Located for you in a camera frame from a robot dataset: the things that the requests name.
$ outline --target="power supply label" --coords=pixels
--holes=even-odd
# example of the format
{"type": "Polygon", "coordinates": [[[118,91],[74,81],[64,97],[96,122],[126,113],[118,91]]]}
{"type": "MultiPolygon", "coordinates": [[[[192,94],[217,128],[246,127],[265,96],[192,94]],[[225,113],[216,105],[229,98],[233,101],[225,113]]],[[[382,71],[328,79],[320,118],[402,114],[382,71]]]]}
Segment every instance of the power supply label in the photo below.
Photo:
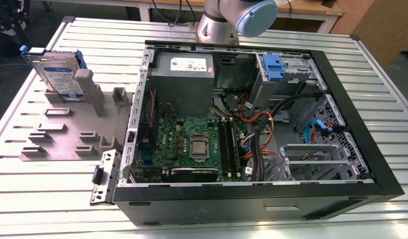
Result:
{"type": "Polygon", "coordinates": [[[206,71],[205,59],[201,58],[178,58],[170,60],[172,71],[206,71]]]}
{"type": "Polygon", "coordinates": [[[73,72],[66,67],[44,67],[44,74],[57,93],[68,98],[82,97],[78,83],[73,80],[73,72]]]}

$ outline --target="ram slot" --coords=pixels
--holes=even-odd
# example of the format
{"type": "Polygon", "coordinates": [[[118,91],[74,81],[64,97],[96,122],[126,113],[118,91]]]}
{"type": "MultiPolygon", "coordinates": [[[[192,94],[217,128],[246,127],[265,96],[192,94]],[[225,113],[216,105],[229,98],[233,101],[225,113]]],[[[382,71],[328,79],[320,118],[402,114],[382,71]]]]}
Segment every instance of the ram slot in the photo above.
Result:
{"type": "Polygon", "coordinates": [[[236,172],[232,124],[230,124],[230,122],[226,121],[224,125],[225,125],[225,137],[226,137],[226,148],[228,148],[229,172],[236,172]]]}
{"type": "Polygon", "coordinates": [[[238,151],[237,151],[237,139],[236,139],[236,125],[234,125],[234,121],[230,120],[232,123],[232,140],[233,140],[233,150],[234,150],[234,169],[236,172],[240,171],[241,165],[240,165],[240,161],[238,161],[238,151]]]}
{"type": "Polygon", "coordinates": [[[222,121],[218,122],[217,128],[218,128],[218,148],[220,148],[221,171],[222,171],[222,174],[228,174],[229,166],[228,166],[228,159],[226,159],[225,130],[224,130],[222,121]]]}

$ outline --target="motherboard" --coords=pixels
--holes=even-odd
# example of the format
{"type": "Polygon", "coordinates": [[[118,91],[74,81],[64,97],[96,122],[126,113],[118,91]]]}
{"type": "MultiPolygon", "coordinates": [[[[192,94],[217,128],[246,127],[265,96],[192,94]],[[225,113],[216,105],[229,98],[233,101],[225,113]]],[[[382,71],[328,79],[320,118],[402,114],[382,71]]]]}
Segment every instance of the motherboard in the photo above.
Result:
{"type": "Polygon", "coordinates": [[[156,150],[141,152],[134,175],[146,183],[244,181],[244,153],[237,145],[244,125],[224,119],[160,119],[156,150]]]}

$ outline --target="green motherboard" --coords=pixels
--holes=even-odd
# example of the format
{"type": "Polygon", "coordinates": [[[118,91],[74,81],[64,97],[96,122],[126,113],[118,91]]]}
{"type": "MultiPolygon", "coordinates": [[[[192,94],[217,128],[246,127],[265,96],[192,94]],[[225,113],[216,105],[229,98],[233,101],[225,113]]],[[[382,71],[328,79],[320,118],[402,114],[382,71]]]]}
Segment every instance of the green motherboard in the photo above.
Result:
{"type": "Polygon", "coordinates": [[[136,168],[141,171],[142,181],[160,183],[161,171],[169,168],[212,168],[217,169],[217,181],[244,181],[241,150],[236,146],[230,151],[229,149],[222,151],[228,144],[236,143],[236,139],[226,140],[226,135],[236,138],[242,132],[241,122],[225,123],[213,119],[160,119],[157,148],[153,155],[141,154],[142,158],[152,158],[152,166],[136,168]],[[229,130],[220,128],[225,124],[230,125],[229,130]]]}

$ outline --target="metal table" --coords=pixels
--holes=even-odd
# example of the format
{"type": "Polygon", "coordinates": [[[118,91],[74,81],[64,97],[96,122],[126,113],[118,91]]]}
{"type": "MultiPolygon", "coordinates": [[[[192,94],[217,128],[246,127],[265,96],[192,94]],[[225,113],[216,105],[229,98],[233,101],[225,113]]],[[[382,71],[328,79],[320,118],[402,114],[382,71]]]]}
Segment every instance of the metal table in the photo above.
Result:
{"type": "MultiPolygon", "coordinates": [[[[47,46],[77,47],[104,91],[134,90],[144,40],[194,41],[194,29],[162,23],[76,18],[47,46]]],[[[88,205],[97,161],[17,158],[48,106],[35,71],[0,121],[0,235],[43,238],[408,238],[408,102],[360,41],[349,36],[266,31],[241,45],[322,50],[338,74],[405,195],[322,221],[136,227],[116,206],[88,205]]]]}

